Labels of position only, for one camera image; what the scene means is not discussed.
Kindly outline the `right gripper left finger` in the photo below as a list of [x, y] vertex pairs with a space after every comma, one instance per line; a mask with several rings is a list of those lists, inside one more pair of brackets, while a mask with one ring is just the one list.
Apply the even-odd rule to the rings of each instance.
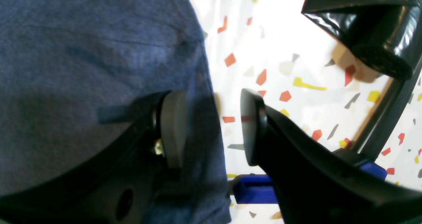
[[142, 106], [112, 144], [35, 188], [1, 197], [2, 224], [140, 224], [166, 173], [178, 176], [186, 144], [185, 91], [164, 91]]

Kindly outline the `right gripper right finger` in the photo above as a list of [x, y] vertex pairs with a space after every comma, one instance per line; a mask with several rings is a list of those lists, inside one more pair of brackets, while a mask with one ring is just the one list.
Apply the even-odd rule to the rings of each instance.
[[241, 91], [244, 151], [269, 177], [285, 224], [420, 224], [420, 191], [355, 152], [330, 152], [262, 95]]

